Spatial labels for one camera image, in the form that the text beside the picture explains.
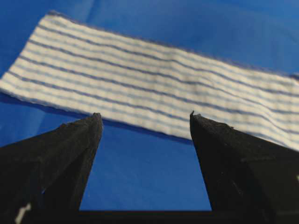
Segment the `striped cloth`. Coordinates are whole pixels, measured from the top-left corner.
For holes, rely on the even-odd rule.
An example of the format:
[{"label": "striped cloth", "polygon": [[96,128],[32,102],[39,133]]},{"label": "striped cloth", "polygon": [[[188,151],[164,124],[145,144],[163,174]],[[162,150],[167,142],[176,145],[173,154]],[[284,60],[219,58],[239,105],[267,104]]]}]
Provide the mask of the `striped cloth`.
[{"label": "striped cloth", "polygon": [[39,22],[0,90],[188,139],[194,110],[299,150],[295,79],[106,32],[56,12]]}]

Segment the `white cloth with blue stripes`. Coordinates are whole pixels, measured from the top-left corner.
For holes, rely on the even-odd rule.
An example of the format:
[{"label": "white cloth with blue stripes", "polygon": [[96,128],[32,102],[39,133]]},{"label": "white cloth with blue stripes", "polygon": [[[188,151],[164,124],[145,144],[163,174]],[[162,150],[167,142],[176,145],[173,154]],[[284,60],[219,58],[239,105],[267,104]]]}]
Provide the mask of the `white cloth with blue stripes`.
[{"label": "white cloth with blue stripes", "polygon": [[39,22],[0,90],[188,139],[194,110],[299,150],[294,78],[106,32],[54,12]]}]

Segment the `blue background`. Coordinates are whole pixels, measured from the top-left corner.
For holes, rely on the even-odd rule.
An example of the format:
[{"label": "blue background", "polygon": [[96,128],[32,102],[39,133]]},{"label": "blue background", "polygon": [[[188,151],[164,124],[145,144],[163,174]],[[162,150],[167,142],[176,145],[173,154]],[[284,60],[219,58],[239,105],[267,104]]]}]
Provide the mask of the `blue background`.
[{"label": "blue background", "polygon": [[[108,31],[283,75],[299,71],[296,0],[7,0],[0,7],[0,77],[50,10]],[[0,146],[85,116],[0,93]],[[81,209],[211,208],[190,140],[104,120]]]}]

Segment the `blue surface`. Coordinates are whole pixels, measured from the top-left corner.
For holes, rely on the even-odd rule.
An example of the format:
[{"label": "blue surface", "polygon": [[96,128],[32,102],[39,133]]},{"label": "blue surface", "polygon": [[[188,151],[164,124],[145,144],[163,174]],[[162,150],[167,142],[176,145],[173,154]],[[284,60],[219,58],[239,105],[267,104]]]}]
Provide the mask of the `blue surface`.
[{"label": "blue surface", "polygon": [[[7,0],[0,7],[0,77],[52,9],[125,35],[299,71],[298,1]],[[0,146],[84,116],[0,94]],[[191,141],[105,120],[81,209],[209,210]]]}]

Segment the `fabric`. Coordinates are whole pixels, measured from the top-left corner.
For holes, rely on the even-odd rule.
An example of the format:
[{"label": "fabric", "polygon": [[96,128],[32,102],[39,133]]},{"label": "fabric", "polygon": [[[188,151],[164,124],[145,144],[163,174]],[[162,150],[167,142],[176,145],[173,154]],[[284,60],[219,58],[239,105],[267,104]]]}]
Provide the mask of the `fabric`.
[{"label": "fabric", "polygon": [[56,12],[40,21],[0,89],[187,139],[194,110],[299,149],[295,79],[98,30]]}]

